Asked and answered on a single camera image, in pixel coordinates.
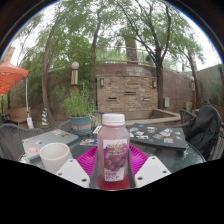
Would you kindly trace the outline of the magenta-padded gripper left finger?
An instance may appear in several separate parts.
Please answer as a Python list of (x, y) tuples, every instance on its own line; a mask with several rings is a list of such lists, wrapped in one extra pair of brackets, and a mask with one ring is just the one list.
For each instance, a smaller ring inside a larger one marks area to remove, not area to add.
[(95, 167), (97, 148), (93, 147), (77, 159), (69, 159), (56, 173), (57, 176), (84, 188), (97, 187)]

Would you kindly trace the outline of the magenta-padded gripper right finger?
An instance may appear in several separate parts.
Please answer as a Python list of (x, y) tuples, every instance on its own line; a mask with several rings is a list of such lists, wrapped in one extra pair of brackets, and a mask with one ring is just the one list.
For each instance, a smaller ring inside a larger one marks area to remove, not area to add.
[(171, 174), (156, 156), (148, 157), (134, 146), (130, 147), (129, 153), (130, 168), (136, 188), (146, 186)]

